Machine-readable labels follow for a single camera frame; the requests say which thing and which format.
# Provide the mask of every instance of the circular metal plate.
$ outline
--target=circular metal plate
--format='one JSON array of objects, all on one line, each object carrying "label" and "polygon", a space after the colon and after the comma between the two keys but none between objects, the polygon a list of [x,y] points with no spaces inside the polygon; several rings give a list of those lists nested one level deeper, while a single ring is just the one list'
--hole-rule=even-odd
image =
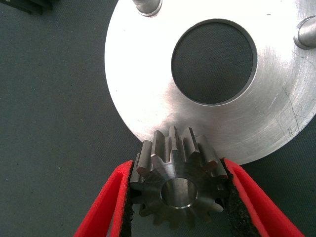
[{"label": "circular metal plate", "polygon": [[[105,45],[107,83],[114,104],[140,140],[155,130],[192,127],[220,157],[239,164],[260,159],[297,135],[316,111],[316,49],[294,41],[296,26],[315,15],[314,0],[165,0],[144,17],[119,0]],[[171,57],[179,38],[205,20],[224,19],[249,36],[255,65],[234,98],[205,105],[177,88]]]}]

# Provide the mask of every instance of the center hole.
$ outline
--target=center hole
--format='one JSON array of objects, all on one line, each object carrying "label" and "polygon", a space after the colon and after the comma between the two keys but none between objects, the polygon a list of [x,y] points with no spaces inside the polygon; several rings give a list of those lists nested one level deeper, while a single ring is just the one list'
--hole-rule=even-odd
[{"label": "center hole", "polygon": [[197,194],[197,188],[190,180],[175,178],[163,185],[161,199],[168,206],[185,208],[192,204]]},{"label": "center hole", "polygon": [[171,62],[174,81],[196,102],[227,101],[247,88],[255,69],[253,51],[250,35],[236,23],[199,23],[184,33],[175,47]]}]

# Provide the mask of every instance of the scratched metal surface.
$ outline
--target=scratched metal surface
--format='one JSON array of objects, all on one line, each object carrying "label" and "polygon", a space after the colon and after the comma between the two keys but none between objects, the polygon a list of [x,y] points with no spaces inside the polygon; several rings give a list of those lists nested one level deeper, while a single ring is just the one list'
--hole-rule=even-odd
[{"label": "scratched metal surface", "polygon": [[[141,141],[152,140],[156,130],[167,133],[171,125],[180,131],[189,126],[220,157],[239,164],[260,159],[296,136],[316,112],[316,50],[300,49],[293,40],[297,24],[315,12],[313,0],[173,0],[146,18],[132,1],[120,0],[105,46],[113,102]],[[209,19],[238,28],[253,52],[244,88],[215,104],[185,96],[171,70],[179,38]]]}]

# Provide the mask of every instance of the spur gear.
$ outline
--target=spur gear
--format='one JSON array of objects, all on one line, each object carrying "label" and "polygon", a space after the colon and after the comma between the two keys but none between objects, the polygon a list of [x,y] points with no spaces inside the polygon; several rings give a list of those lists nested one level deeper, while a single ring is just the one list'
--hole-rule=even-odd
[{"label": "spur gear", "polygon": [[195,137],[191,128],[179,136],[172,126],[169,136],[160,131],[154,140],[144,141],[137,154],[130,185],[139,195],[141,216],[154,215],[154,224],[180,222],[194,227],[196,217],[209,222],[209,213],[221,212],[217,198],[228,195],[227,173],[204,136]]}]

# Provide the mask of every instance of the metal post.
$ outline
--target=metal post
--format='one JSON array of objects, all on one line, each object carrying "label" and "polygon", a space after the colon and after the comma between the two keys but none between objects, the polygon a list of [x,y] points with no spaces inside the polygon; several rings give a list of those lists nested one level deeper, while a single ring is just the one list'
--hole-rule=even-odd
[{"label": "metal post", "polygon": [[162,4],[162,0],[133,0],[139,12],[144,16],[156,15]]},{"label": "metal post", "polygon": [[302,49],[316,48],[316,16],[308,17],[298,25],[294,41]]}]

